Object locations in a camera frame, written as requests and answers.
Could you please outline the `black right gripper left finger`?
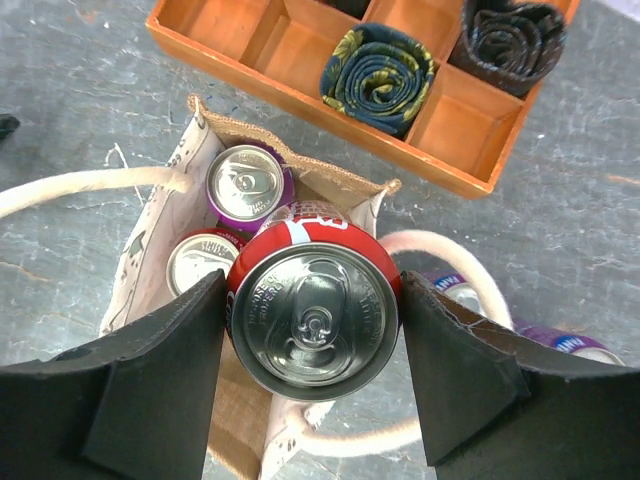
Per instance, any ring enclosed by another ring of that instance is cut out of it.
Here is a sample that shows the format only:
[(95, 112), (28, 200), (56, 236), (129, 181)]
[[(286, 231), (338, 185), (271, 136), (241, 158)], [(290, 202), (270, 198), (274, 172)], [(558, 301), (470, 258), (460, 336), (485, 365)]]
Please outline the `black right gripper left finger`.
[(224, 339), (225, 279), (49, 361), (1, 370), (5, 479), (198, 479)]

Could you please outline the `purple can front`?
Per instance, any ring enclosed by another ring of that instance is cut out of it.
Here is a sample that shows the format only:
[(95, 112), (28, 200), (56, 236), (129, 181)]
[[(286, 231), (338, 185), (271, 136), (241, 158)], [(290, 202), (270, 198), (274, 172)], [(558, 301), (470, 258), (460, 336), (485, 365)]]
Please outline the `purple can front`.
[(600, 342), (578, 333), (528, 323), (513, 318), (515, 331), (551, 349), (601, 363), (624, 366), (624, 362)]

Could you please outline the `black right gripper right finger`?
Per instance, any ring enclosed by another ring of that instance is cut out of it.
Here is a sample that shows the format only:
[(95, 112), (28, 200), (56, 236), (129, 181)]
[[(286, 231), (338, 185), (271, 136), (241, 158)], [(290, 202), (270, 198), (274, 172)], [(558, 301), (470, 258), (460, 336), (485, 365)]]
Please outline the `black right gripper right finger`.
[(427, 463), (441, 479), (635, 479), (639, 373), (520, 336), (402, 274)]

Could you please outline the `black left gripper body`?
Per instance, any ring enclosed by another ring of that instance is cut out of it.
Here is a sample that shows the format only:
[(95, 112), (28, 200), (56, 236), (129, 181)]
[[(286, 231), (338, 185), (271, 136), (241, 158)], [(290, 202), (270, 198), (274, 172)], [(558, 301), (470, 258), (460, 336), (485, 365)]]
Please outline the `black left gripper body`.
[(0, 115), (0, 141), (7, 140), (18, 128), (20, 121), (11, 114)]

